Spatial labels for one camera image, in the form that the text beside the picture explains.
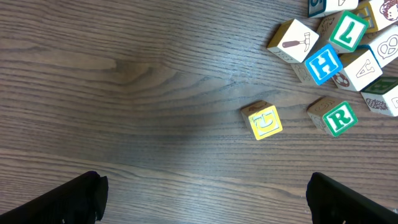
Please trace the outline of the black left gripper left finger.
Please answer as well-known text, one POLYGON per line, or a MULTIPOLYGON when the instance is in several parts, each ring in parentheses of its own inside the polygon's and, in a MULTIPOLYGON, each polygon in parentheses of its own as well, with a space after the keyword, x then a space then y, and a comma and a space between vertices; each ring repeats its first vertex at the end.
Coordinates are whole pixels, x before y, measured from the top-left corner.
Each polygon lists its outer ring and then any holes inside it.
POLYGON ((102 220, 108 178, 88 171, 1 215, 1 224, 94 224, 102 220))

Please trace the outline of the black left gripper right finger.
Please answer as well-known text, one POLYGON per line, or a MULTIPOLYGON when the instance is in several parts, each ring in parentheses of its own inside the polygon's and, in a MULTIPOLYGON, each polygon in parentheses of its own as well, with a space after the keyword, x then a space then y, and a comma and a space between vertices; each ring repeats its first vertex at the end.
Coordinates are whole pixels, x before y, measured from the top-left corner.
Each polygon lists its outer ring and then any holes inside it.
POLYGON ((396 213, 320 172, 312 174, 306 199, 313 224, 397 224, 396 213))

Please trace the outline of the green R wooden block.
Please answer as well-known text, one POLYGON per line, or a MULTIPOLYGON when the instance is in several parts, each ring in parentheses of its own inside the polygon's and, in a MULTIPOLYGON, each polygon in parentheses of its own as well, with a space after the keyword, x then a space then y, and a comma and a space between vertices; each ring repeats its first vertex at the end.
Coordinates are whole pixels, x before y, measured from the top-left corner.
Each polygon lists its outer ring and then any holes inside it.
POLYGON ((358 122, 347 101, 331 96, 314 102, 308 107, 307 114, 318 129, 333 137, 338 137, 358 122))

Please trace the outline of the yellow G wooden block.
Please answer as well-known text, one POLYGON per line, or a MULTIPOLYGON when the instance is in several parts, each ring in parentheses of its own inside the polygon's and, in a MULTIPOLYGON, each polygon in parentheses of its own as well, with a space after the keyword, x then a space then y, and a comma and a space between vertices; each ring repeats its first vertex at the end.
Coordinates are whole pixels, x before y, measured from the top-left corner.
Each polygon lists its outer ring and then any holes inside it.
POLYGON ((262 140, 283 130, 276 107, 264 100, 240 109, 243 120, 256 140, 262 140))

